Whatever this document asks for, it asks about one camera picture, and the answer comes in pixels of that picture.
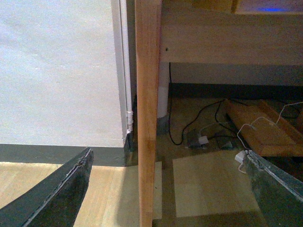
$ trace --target black cable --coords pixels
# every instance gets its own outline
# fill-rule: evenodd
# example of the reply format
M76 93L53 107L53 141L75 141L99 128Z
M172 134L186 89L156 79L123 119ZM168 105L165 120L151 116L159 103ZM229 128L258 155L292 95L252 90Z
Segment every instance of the black cable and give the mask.
M232 129L227 128L226 126L224 126L223 124L221 124L221 123L218 121L218 119L217 119L217 114L218 114L218 112L219 112L220 106L221 106L221 104L222 104L223 101L220 102L220 104L219 104L219 106L218 106L218 108L217 108L217 111L216 111L216 113L214 114L214 119L215 119L216 122L217 122L219 125L221 125L223 128L225 128L225 129L231 131L233 134L237 135L236 132L234 132Z
M170 83L170 84L172 83L172 81L171 81L171 72L170 72L170 63L169 63L169 83ZM221 102L223 102L223 101L224 101L224 100L221 100L221 101L218 101L218 102L215 102L215 103L212 103L212 104L209 104L209 105L204 106L204 107L199 111L199 113L197 114L197 116L195 117L195 119L192 120L190 123L188 123L188 124L183 128L182 133L181 133L181 142L180 142L180 143L176 143L176 142L173 140L172 135L171 135L171 131L170 131L170 118L171 118L171 110L172 110L172 95L170 94L169 122L168 122L168 127L169 127L169 137L170 137L170 140L172 141L172 143L175 144L175 145L177 145L177 146L181 145L181 144L183 143L183 141L184 141L184 131L185 131L185 129L188 128L188 126L190 126L192 123L194 123L194 122L198 119L198 117L200 116L201 112L202 112L203 110L205 110L206 108L208 108L208 107L210 107L210 106L213 106L213 105L216 105L216 104L218 104L218 103L221 103Z

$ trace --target wooden shelf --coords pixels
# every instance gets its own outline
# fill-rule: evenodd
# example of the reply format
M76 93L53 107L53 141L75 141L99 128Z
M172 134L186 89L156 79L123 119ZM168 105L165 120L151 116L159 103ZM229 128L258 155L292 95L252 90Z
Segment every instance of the wooden shelf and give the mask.
M160 60L303 65L303 15L235 15L163 2Z

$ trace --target power adapter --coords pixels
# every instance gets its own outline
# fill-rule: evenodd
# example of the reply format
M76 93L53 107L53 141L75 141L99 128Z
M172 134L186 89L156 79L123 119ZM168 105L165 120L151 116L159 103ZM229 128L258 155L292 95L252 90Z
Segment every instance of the power adapter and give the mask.
M240 151L240 152L236 155L235 160L236 160L237 162L239 162L240 164L242 164L242 163L243 163L244 156L245 156L245 150L242 150L242 151Z

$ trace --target white wall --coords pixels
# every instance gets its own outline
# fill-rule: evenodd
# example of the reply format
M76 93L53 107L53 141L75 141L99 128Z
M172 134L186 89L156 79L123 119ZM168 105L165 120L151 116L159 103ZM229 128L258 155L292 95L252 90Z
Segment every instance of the white wall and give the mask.
M118 26L111 0L0 1L0 143L122 147Z
M303 66L172 63L174 83L303 86Z

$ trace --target white plug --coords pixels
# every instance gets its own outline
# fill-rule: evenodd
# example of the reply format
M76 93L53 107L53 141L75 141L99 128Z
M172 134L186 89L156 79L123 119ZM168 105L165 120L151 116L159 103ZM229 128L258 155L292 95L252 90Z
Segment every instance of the white plug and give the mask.
M208 143L207 136L201 136L201 137L199 137L199 143L201 145Z
M236 160L237 162L239 162L240 164L242 164L242 163L243 163L244 156L245 156L245 150L242 150L242 151L240 151L240 152L236 155L235 160Z

